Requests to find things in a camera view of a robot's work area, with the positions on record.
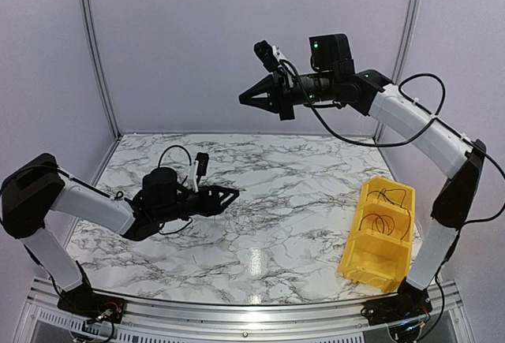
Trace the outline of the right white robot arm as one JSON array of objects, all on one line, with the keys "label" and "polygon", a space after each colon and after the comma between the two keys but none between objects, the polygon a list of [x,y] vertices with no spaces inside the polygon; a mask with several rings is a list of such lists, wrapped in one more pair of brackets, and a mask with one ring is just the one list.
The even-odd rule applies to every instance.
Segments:
[{"label": "right white robot arm", "polygon": [[465,225],[480,182],[485,146],[471,144],[443,125],[437,114],[400,92],[397,85],[377,72],[335,75],[327,71],[296,77],[293,71],[277,69],[242,92],[240,104],[294,119],[294,107],[335,101],[372,117],[402,136],[425,154],[447,180],[432,205],[432,223],[409,273],[391,300],[391,311],[406,318],[421,306],[427,289],[443,265]]}]

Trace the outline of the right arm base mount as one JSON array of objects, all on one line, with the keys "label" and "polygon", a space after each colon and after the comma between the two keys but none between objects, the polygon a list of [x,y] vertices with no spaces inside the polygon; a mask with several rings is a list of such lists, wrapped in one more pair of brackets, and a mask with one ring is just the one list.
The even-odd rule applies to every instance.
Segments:
[{"label": "right arm base mount", "polygon": [[393,296],[367,300],[363,303],[361,315],[370,326],[397,322],[432,312],[432,304],[427,289],[418,289],[403,281]]}]

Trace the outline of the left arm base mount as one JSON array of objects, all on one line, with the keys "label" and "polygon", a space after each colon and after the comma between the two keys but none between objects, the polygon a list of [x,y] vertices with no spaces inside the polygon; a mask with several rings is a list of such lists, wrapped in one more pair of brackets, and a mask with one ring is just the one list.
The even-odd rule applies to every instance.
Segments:
[{"label": "left arm base mount", "polygon": [[97,293],[91,286],[85,273],[82,273],[82,282],[68,292],[54,289],[58,294],[58,308],[90,319],[92,322],[103,320],[119,324],[125,311],[125,300],[116,296]]}]

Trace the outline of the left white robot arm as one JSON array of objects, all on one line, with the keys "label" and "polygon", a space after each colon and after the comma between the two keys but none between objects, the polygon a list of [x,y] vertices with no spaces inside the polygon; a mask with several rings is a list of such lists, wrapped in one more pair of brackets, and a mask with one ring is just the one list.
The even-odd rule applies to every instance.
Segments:
[{"label": "left white robot arm", "polygon": [[25,246],[73,307],[82,315],[94,315],[99,297],[92,292],[84,269],[54,235],[47,216],[87,221],[123,239],[142,241],[168,222],[219,215],[239,197],[239,191],[201,185],[207,161],[205,154],[198,154],[186,184],[175,170],[157,166],[143,177],[137,194],[127,198],[98,190],[66,172],[53,155],[43,153],[2,182],[2,228]]}]

